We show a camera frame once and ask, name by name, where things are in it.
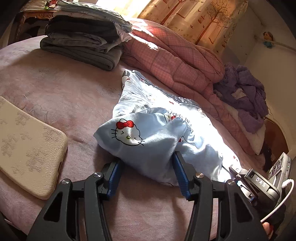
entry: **light blue satin garment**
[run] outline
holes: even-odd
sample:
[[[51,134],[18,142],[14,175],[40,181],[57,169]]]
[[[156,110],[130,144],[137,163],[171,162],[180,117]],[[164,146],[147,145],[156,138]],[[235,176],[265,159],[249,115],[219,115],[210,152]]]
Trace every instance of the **light blue satin garment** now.
[[[177,185],[171,162],[176,150],[212,180],[225,182],[231,178],[226,169],[240,167],[196,102],[166,93],[138,71],[122,80],[113,118],[94,134],[102,148],[141,174],[171,185]]]

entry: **metal screw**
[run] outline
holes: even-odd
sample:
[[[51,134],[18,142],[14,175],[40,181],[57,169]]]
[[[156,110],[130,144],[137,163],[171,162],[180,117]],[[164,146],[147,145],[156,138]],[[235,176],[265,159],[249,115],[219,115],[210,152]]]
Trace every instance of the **metal screw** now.
[[[102,176],[102,173],[101,173],[101,172],[95,172],[95,173],[93,174],[93,176],[94,176],[95,178],[99,178],[99,177]]]
[[[233,180],[228,180],[228,181],[227,181],[227,184],[233,186],[233,185],[235,185],[235,181],[233,181]]]
[[[68,178],[65,178],[62,180],[63,185],[67,185],[69,182],[70,182],[70,179],[68,179]]]
[[[195,176],[196,176],[197,178],[203,178],[205,175],[204,175],[203,173],[201,173],[201,172],[197,172],[197,173],[195,174]]]

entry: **red bow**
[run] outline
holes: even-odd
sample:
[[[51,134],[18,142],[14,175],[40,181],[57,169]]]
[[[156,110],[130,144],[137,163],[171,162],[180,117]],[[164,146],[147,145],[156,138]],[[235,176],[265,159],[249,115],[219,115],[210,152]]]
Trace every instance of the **red bow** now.
[[[133,128],[133,126],[134,126],[134,123],[133,123],[132,120],[128,120],[126,122],[120,122],[119,121],[119,122],[116,123],[117,129],[120,129],[120,130],[125,128],[125,127]]]

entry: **beige pad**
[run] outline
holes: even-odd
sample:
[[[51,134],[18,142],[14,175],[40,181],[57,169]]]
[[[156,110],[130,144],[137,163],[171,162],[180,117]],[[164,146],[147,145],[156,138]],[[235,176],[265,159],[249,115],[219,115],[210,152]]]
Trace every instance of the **beige pad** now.
[[[66,135],[0,96],[0,170],[40,199],[55,189]]]

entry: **stack of folded clothes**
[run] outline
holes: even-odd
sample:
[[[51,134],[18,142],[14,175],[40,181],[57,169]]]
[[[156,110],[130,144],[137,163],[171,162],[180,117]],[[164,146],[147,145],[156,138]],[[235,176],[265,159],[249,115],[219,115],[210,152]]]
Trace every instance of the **stack of folded clothes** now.
[[[45,29],[40,48],[110,71],[122,55],[121,43],[131,39],[131,23],[117,12],[94,4],[57,2],[59,11]]]

